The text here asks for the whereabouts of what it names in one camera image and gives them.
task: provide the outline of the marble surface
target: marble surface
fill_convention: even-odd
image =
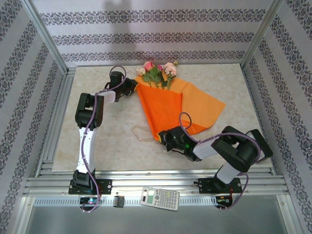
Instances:
[[[125,66],[128,78],[135,78],[137,66]],[[75,112],[81,93],[95,93],[109,81],[111,67],[78,67],[64,117],[53,171],[74,171],[79,156],[79,132]],[[180,65],[178,77],[192,82],[202,91],[226,103],[216,123],[195,135],[205,139],[231,125],[242,132],[260,129],[239,64]],[[130,98],[104,107],[103,123],[98,130],[95,148],[97,171],[124,170],[192,170],[218,169],[225,160],[211,156],[201,162],[190,162],[176,152],[166,152],[159,142],[141,142],[132,131],[134,126],[148,129],[148,123],[137,93]],[[145,138],[152,138],[145,133]],[[271,160],[253,167],[272,167]]]

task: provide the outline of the wall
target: wall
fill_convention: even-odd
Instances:
[[[63,77],[21,2],[0,0],[0,234],[11,233]]]
[[[283,2],[245,70],[305,233],[312,233],[312,1]]]
[[[237,63],[272,0],[35,0],[68,67]]]

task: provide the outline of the purple cable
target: purple cable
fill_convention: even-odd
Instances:
[[[189,125],[187,128],[184,128],[183,125],[182,125],[182,118],[181,118],[181,117],[182,117],[183,114],[186,114],[187,117],[190,119],[190,125]],[[189,138],[191,138],[193,141],[195,141],[195,142],[197,142],[197,143],[205,143],[205,142],[208,142],[208,141],[213,140],[213,139],[215,139],[215,138],[217,138],[217,137],[220,137],[220,136],[237,136],[237,137],[243,137],[243,138],[245,138],[245,139],[251,141],[251,142],[256,146],[256,148],[257,148],[257,150],[258,150],[257,158],[255,159],[254,164],[257,163],[257,162],[259,161],[259,159],[260,159],[260,156],[261,156],[261,149],[260,149],[260,146],[258,145],[258,143],[257,143],[254,139],[252,139],[251,137],[249,137],[249,136],[247,136],[247,135],[240,134],[240,133],[220,133],[220,134],[217,134],[217,135],[212,136],[212,137],[210,137],[210,138],[207,138],[207,139],[205,139],[205,140],[196,140],[195,138],[193,138],[192,136],[190,136],[190,134],[186,131],[186,129],[189,129],[190,126],[192,125],[192,119],[191,119],[191,116],[190,116],[188,113],[186,113],[186,112],[181,112],[181,113],[180,113],[180,115],[179,115],[179,123],[180,123],[180,126],[181,126],[182,130],[184,131],[184,133],[185,133]],[[242,189],[242,192],[240,193],[240,195],[238,196],[238,198],[233,202],[233,204],[232,204],[230,207],[228,207],[228,208],[226,208],[226,209],[223,209],[223,210],[228,210],[228,209],[232,208],[232,207],[240,200],[240,198],[242,197],[242,195],[243,195],[243,193],[244,193],[244,191],[245,191],[245,189],[246,189],[246,187],[247,187],[247,184],[248,184],[248,181],[249,181],[248,175],[247,175],[246,173],[243,173],[243,172],[239,173],[238,175],[239,175],[239,176],[246,176],[246,183],[245,183],[245,186],[244,186],[244,188]]]
[[[88,134],[87,131],[88,131],[88,129],[89,129],[89,126],[91,125],[91,123],[92,123],[92,121],[93,121],[93,119],[94,119],[94,117],[95,117],[95,115],[96,115],[96,108],[95,108],[95,107],[97,106],[97,95],[99,95],[99,94],[101,94],[101,93],[104,93],[104,92],[108,92],[108,91],[114,90],[114,89],[120,87],[120,86],[125,82],[125,80],[126,80],[127,72],[126,72],[126,70],[125,70],[122,66],[115,66],[115,67],[113,67],[113,68],[111,69],[111,71],[109,72],[109,77],[111,77],[111,72],[112,72],[112,70],[115,69],[116,67],[121,67],[121,68],[123,69],[123,71],[125,72],[124,77],[123,77],[123,79],[121,80],[121,83],[120,83],[119,85],[115,86],[114,88],[111,88],[111,89],[103,89],[103,90],[98,91],[98,92],[96,92],[96,93],[94,94],[94,105],[93,105],[92,115],[91,115],[91,118],[90,118],[90,120],[89,120],[89,122],[88,122],[88,124],[87,124],[87,126],[86,126],[86,130],[85,130],[84,133],[83,133],[83,138],[82,138],[82,142],[81,142],[81,149],[80,149],[80,150],[81,150],[81,155],[82,155],[83,163],[84,163],[84,165],[86,166],[86,169],[87,169],[87,171],[88,171],[88,174],[89,174],[89,176],[91,177],[91,179],[92,179],[92,181],[94,182],[94,184],[95,184],[95,186],[96,186],[96,189],[97,189],[97,202],[96,202],[96,204],[94,205],[94,207],[93,207],[91,210],[87,211],[88,213],[92,212],[93,210],[95,210],[95,209],[98,207],[98,204],[99,204],[99,201],[100,201],[100,198],[101,198],[101,197],[100,197],[100,194],[99,194],[99,188],[98,188],[97,181],[96,181],[96,179],[93,177],[93,175],[92,175],[92,173],[90,172],[90,169],[89,169],[89,167],[88,167],[88,163],[87,163],[87,160],[86,160],[86,158],[85,158],[84,151],[83,151],[83,145],[84,145],[84,141],[85,141],[85,139],[86,139],[86,137],[87,137],[87,134]],[[83,211],[83,212],[86,212],[86,210],[84,209],[84,205],[85,205],[85,204],[82,205],[82,211]]]

